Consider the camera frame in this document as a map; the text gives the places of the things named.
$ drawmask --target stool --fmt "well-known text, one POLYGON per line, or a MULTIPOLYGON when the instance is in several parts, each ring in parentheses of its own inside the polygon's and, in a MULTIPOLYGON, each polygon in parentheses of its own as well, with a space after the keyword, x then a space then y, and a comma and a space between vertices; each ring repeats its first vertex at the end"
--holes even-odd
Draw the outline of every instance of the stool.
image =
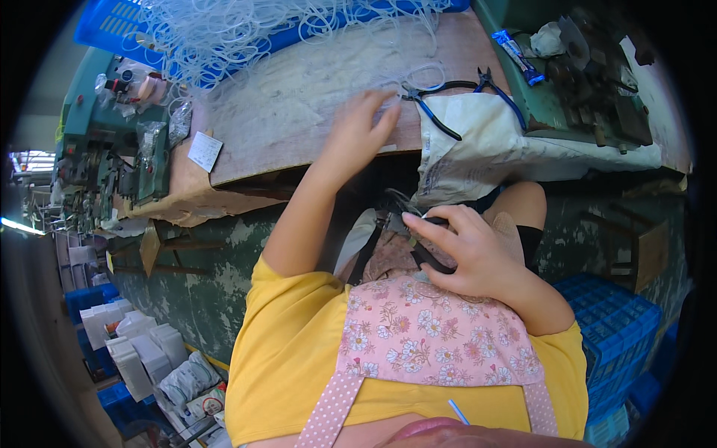
POLYGON ((594 222, 610 232, 608 234, 608 262, 605 277, 614 282, 627 282, 630 284, 630 289, 638 293, 657 278, 668 265, 668 223, 663 221, 657 224, 618 204, 610 204, 609 208, 630 219, 630 227, 624 227, 587 211, 580 212, 580 219, 594 222), (637 224, 645 227, 646 230, 639 233, 636 230, 637 224), (614 259, 612 234, 620 234, 630 239, 631 260, 629 262, 612 262, 614 259), (626 269, 630 272, 616 275, 612 273, 613 268, 626 269))
POLYGON ((139 246, 139 255, 142 259, 143 269, 134 266, 119 266, 114 263, 115 258, 122 257, 130 251, 135 250, 137 247, 136 242, 127 244, 112 252, 108 251, 108 267, 112 273, 128 272, 131 274, 141 274, 144 272, 147 274, 147 277, 150 277, 155 271, 205 275, 206 270, 204 269, 183 266, 177 251, 180 249, 219 249, 220 247, 224 247, 224 244, 223 241, 197 241, 192 230, 188 228, 182 228, 177 237, 164 239, 157 230, 154 220, 150 219, 139 246), (177 266, 172 264, 157 264, 159 254, 168 250, 174 253, 177 266))

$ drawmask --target blue crate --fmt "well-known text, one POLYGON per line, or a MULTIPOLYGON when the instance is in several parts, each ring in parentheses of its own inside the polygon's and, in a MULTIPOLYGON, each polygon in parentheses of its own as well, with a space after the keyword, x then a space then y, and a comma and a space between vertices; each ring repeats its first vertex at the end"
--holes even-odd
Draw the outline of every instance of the blue crate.
POLYGON ((568 301, 587 359, 588 423, 625 403, 655 341, 662 310, 642 296, 591 274, 553 285, 568 301))
POLYGON ((80 310, 86 310, 96 305, 102 305, 105 302, 102 287, 94 286, 82 290, 74 290, 65 294, 65 303, 67 311, 70 314, 70 320, 77 325, 82 323, 80 318, 80 310))
POLYGON ((107 349, 107 347, 102 347, 98 350, 95 350, 95 353, 97 354, 97 359, 100 362, 100 366, 102 366, 102 369, 105 371, 105 375, 117 375, 117 367, 115 366, 115 362, 112 361, 112 356, 110 355, 110 351, 107 349))
POLYGON ((650 372, 640 375, 630 387, 630 401, 641 417, 647 416, 662 391, 660 382, 650 372))
POLYGON ((663 340, 660 342, 660 347, 657 349, 650 366, 650 373, 663 387, 667 386, 675 363, 675 357, 677 356, 677 331, 677 323, 673 323, 665 331, 663 340))
POLYGON ((120 294, 112 283, 103 283, 100 285, 100 288, 102 288, 102 296, 105 299, 105 303, 114 302, 115 297, 120 294))
MULTIPOLYGON (((106 51, 128 57, 132 60, 142 62, 155 68, 162 69, 162 53, 155 52, 149 48, 139 47, 136 41, 137 33, 146 33, 147 24, 140 22, 141 0, 90 0, 85 7, 80 23, 75 30, 75 41, 78 44, 97 47, 106 51)), ((469 0, 450 0, 451 6, 444 12, 461 12, 465 11, 470 5, 469 0)), ((390 3, 385 0, 375 1, 372 6, 377 9, 392 8, 390 3)), ((416 10, 416 6, 411 1, 399 0, 397 6, 404 11, 412 13, 416 10)), ((343 13, 338 12, 338 28, 346 25, 346 18, 343 13)), ((370 11, 364 14, 359 20, 367 22, 378 14, 370 11)), ((309 27, 302 25, 301 27, 293 27, 284 31, 277 32, 269 36, 270 52, 276 52, 282 48, 286 48, 301 41, 299 35, 307 39, 309 27)), ((217 77, 222 75, 221 72, 206 67, 209 72, 213 72, 217 77)), ((214 82, 205 82, 206 86, 212 85, 214 82)))
POLYGON ((87 361, 87 367, 91 371, 103 369, 106 376, 117 375, 117 368, 107 347, 93 350, 90 339, 87 338, 87 331, 84 328, 77 330, 77 341, 80 343, 80 350, 87 361))
POLYGON ((152 395, 137 403, 127 390, 127 386, 120 382, 98 391, 97 397, 102 408, 125 439, 145 431, 152 423, 157 424, 169 435, 175 433, 152 395))
POLYGON ((93 372, 100 370, 102 368, 102 364, 100 363, 97 353, 92 349, 90 340, 87 338, 87 332, 84 328, 82 330, 77 330, 77 342, 80 343, 80 350, 87 361, 87 367, 93 372))
POLYGON ((613 446, 611 442, 622 438, 629 430, 630 420, 623 404, 601 422, 586 426, 583 440, 596 448, 607 448, 613 446))

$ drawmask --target right hand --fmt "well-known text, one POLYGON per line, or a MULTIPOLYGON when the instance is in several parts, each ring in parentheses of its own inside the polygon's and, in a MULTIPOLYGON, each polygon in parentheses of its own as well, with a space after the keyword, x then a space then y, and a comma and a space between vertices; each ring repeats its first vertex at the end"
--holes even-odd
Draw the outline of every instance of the right hand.
POLYGON ((416 215, 403 214, 404 223, 412 231, 428 238, 458 263, 453 274, 442 274, 427 263, 421 264, 434 285, 457 294, 500 300, 506 288, 520 281, 526 268, 511 258, 474 209, 465 205, 438 206, 430 209, 427 216, 447 219, 457 232, 416 215))
POLYGON ((337 109, 323 151, 314 162, 337 190, 373 160, 396 127, 400 104, 386 109, 373 124, 376 111, 395 95, 395 90, 366 90, 337 109))

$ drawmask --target floor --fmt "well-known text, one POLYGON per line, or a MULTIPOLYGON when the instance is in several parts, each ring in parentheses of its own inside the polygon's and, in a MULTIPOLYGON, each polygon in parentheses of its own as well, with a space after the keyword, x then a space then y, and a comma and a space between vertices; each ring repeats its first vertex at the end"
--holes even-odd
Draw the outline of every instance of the floor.
POLYGON ((122 448, 122 436, 115 428, 107 413, 104 412, 97 397, 98 389, 111 385, 117 378, 110 378, 100 383, 93 383, 87 372, 84 355, 77 343, 77 329, 70 318, 62 313, 59 301, 62 299, 62 286, 60 276, 57 275, 57 257, 54 242, 50 238, 42 238, 32 246, 36 257, 35 267, 38 272, 45 272, 42 276, 43 289, 46 294, 34 297, 35 316, 42 322, 47 333, 47 340, 51 341, 51 352, 59 375, 65 380, 67 389, 75 401, 74 405, 84 413, 85 421, 95 433, 105 442, 105 446, 122 448))
MULTIPOLYGON (((668 267, 642 291, 648 300, 663 308, 661 335, 677 318, 690 288, 683 251, 682 197, 664 195, 616 200, 549 196, 545 233, 535 263, 540 276, 548 282, 577 272, 601 272, 607 263, 604 233, 592 223, 581 222, 578 215, 585 210, 608 219, 618 219, 619 216, 608 209, 611 201, 655 221, 668 220, 668 267)), ((170 323, 179 329, 187 343, 229 363, 234 339, 246 311, 244 297, 251 285, 252 268, 283 207, 272 206, 241 216, 227 216, 195 227, 198 238, 223 239, 227 243, 219 250, 180 254, 186 266, 207 269, 208 275, 158 272, 147 279, 143 275, 117 274, 114 283, 123 297, 157 318, 158 323, 170 323)), ((178 233, 179 228, 175 227, 168 231, 168 236, 178 233)), ((617 252, 621 261, 629 257, 626 248, 617 252)), ((159 261, 171 262, 171 254, 163 254, 159 261)), ((139 264, 139 257, 129 262, 139 264)))

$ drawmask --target pink floral apron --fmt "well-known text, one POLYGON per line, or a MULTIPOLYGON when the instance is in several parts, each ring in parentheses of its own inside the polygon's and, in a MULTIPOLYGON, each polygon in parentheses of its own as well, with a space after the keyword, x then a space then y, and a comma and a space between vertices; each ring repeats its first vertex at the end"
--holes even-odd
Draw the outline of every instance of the pink floral apron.
MULTIPOLYGON (((511 256, 522 261, 510 216, 500 213, 489 224, 511 256)), ((427 243, 441 262, 455 266, 427 243)), ((438 288, 417 268, 413 275, 406 275, 407 268, 394 269, 394 277, 376 269, 402 266, 402 260, 410 259, 409 251, 405 238, 381 236, 364 279, 383 278, 349 292, 336 371, 295 447, 331 447, 365 378, 447 387, 522 386, 531 431, 557 437, 543 366, 523 321, 497 300, 461 298, 438 288), (399 247, 401 241, 407 249, 399 247), (386 250, 393 244, 396 247, 386 250), (393 255, 381 258, 382 253, 393 255), (400 259, 391 263, 390 257, 400 259)))

